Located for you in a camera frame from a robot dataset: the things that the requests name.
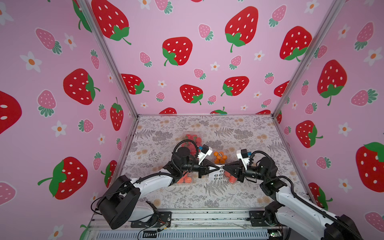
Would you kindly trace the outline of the white sticker sheet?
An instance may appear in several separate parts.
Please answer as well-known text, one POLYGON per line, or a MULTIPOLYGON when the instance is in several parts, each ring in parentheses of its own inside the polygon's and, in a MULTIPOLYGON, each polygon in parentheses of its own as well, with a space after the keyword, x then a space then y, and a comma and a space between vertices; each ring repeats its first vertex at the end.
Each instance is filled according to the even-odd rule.
POLYGON ((224 176, 224 170, 223 170, 223 165, 217 165, 219 168, 218 170, 216 168, 213 168, 215 170, 212 173, 209 173, 209 180, 210 181, 221 181, 224 176))

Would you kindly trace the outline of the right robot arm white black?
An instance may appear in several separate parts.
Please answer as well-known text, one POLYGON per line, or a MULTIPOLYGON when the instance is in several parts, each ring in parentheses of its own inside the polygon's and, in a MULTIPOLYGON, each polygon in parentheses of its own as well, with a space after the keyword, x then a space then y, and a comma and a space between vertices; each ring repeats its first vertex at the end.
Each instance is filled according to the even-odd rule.
POLYGON ((238 161, 223 169, 239 182, 260 181, 260 188, 273 202, 265 208, 265 222, 282 224, 308 240, 361 240, 354 221, 346 215, 337 216, 295 193, 293 182, 277 176, 275 161, 263 151, 237 152, 238 161))

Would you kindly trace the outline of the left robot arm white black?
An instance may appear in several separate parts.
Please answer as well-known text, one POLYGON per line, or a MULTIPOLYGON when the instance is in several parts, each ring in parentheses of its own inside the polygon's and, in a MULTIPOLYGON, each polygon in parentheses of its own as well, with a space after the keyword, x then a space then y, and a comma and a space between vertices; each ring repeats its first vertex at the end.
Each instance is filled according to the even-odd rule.
POLYGON ((145 228, 154 226, 160 220, 159 210, 149 201, 145 205, 140 204, 139 199, 176 184, 187 173, 196 172, 201 178, 218 171, 219 167, 206 160, 212 153, 212 148, 207 145, 198 147, 194 156, 187 147, 176 148, 161 171, 133 180, 125 175, 118 177, 97 202, 97 209, 112 230, 126 222, 145 228))

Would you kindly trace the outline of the clear small peach box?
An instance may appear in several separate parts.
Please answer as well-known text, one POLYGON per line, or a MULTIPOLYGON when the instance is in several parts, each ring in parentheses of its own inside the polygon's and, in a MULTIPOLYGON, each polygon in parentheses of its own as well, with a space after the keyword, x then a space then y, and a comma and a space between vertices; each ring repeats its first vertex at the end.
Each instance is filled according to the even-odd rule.
POLYGON ((224 172, 225 177, 229 180, 231 184, 235 184, 238 180, 236 177, 232 176, 230 173, 227 171, 224 172))

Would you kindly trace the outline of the clear orange kumquat box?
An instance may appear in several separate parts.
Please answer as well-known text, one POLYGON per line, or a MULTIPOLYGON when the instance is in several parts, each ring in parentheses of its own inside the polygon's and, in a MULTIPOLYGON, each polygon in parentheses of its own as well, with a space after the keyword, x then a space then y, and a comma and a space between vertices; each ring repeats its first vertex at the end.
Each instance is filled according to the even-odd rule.
POLYGON ((228 160, 228 156, 224 152, 214 152, 214 164, 224 165, 228 160))

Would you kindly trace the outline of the clear large peach box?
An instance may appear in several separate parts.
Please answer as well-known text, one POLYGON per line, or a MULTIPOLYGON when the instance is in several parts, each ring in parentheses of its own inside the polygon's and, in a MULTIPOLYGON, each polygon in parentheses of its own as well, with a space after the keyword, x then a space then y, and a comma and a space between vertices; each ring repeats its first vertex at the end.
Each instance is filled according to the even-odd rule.
POLYGON ((176 184, 177 185, 192 185, 196 182, 197 178, 198 178, 197 175, 192 174, 192 173, 187 173, 179 181, 177 181, 176 184))

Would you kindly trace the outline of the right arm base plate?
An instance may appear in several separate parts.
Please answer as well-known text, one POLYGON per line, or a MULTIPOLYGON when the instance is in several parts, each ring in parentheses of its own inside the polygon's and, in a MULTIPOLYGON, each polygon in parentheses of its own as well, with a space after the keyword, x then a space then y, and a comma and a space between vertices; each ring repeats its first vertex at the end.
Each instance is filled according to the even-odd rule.
POLYGON ((248 220, 253 227, 285 227, 277 219, 277 211, 249 211, 248 220))

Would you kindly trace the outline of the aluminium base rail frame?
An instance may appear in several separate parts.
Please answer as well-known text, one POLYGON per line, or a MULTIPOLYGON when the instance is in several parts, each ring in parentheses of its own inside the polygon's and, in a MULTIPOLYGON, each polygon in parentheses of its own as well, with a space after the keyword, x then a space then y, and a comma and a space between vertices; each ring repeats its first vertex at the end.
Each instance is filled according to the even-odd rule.
POLYGON ((302 240, 288 227, 253 227, 248 220, 251 209, 160 209, 172 212, 169 227, 131 228, 126 222, 116 230, 100 216, 94 217, 84 240, 302 240))

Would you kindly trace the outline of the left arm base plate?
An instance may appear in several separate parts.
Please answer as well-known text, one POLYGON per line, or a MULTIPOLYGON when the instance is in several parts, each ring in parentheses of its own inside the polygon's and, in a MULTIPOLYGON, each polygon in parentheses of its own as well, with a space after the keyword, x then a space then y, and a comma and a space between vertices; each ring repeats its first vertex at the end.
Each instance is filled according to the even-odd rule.
POLYGON ((172 212, 160 211, 154 213, 146 222, 135 221, 131 222, 131 228, 161 228, 169 227, 172 222, 172 212))

